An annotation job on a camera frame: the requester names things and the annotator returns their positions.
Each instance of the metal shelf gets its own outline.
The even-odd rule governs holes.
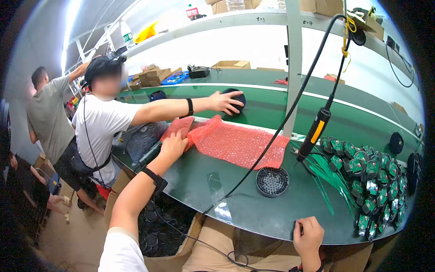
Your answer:
[[[329,25],[330,17],[300,11],[300,26],[306,28],[317,29],[325,31]],[[165,43],[176,38],[187,36],[190,34],[233,26],[246,26],[246,25],[288,25],[287,10],[240,10],[230,13],[222,13],[212,17],[204,17],[192,21],[189,25],[169,31],[167,33],[157,34],[148,40],[137,44],[131,50],[126,51],[124,54],[128,57],[133,57],[147,49],[155,47],[159,44]],[[344,36],[344,23],[337,20],[331,30],[332,34]],[[365,47],[376,52],[383,58],[387,59],[385,50],[385,43],[375,38],[370,33],[366,32],[367,40]],[[400,69],[410,80],[412,73],[409,73],[403,60],[399,55],[388,47],[391,63]]]

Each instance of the white plastic bottle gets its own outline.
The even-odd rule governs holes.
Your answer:
[[[127,47],[127,50],[135,46],[135,42],[133,40],[133,35],[131,34],[131,30],[128,27],[127,23],[125,21],[120,22],[121,25],[121,35],[124,39],[125,46]]]
[[[234,10],[244,10],[244,2],[243,0],[226,0],[228,11],[234,11]]]

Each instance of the pink bubble wrap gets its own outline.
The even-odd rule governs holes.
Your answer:
[[[194,125],[187,134],[189,147],[196,145],[205,155],[251,168],[272,139],[272,134],[260,129],[244,128],[222,123],[219,115],[201,125]],[[290,138],[277,136],[260,163],[254,168],[279,168]]]
[[[172,121],[171,125],[166,129],[166,131],[163,133],[162,137],[160,138],[160,141],[163,141],[166,138],[169,138],[171,136],[171,133],[174,132],[175,134],[181,130],[181,139],[186,138],[186,134],[189,131],[189,128],[191,127],[194,117],[186,117],[182,119],[174,119]]]

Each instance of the khaki pants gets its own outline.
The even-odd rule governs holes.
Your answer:
[[[233,233],[233,226],[208,217],[201,229],[198,239],[228,254],[234,250]],[[230,254],[230,258],[234,260],[234,253]],[[249,263],[248,265],[255,269],[288,271],[300,264],[301,258],[296,252],[293,243],[283,241],[271,255],[256,263]],[[183,272],[194,271],[250,272],[251,269],[233,264],[227,257],[209,246],[201,242],[196,242],[191,256],[183,266]]]

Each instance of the man in white t-shirt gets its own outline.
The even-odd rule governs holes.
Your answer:
[[[128,104],[114,100],[121,89],[123,64],[107,57],[94,58],[86,69],[84,79],[90,93],[80,101],[72,124],[76,128],[77,147],[86,166],[102,166],[110,156],[112,139],[116,132],[129,126],[167,121],[194,112],[214,110],[239,113],[231,104],[243,106],[232,99],[242,94],[216,92],[210,97],[194,99],[163,99],[147,104]],[[94,172],[94,178],[112,187],[119,167],[112,160]]]
[[[163,177],[166,170],[183,154],[187,144],[187,138],[181,139],[181,131],[178,131],[176,135],[172,133],[163,141],[159,155],[147,165],[146,172]],[[155,189],[154,180],[148,174],[140,172],[120,193],[113,206],[109,231],[98,268],[99,272],[148,272],[139,248],[137,219]],[[304,272],[322,271],[319,247],[324,230],[315,217],[296,220],[293,232],[294,242],[283,241],[271,255],[257,263],[249,264],[250,268],[241,267],[241,263],[236,265],[233,262],[234,257],[230,254],[234,251],[233,233],[234,226],[207,218],[199,234],[199,240],[214,248],[196,242],[189,259],[183,266],[183,272],[250,272],[260,269],[298,271],[301,263]],[[225,256],[226,254],[232,258],[232,261]]]

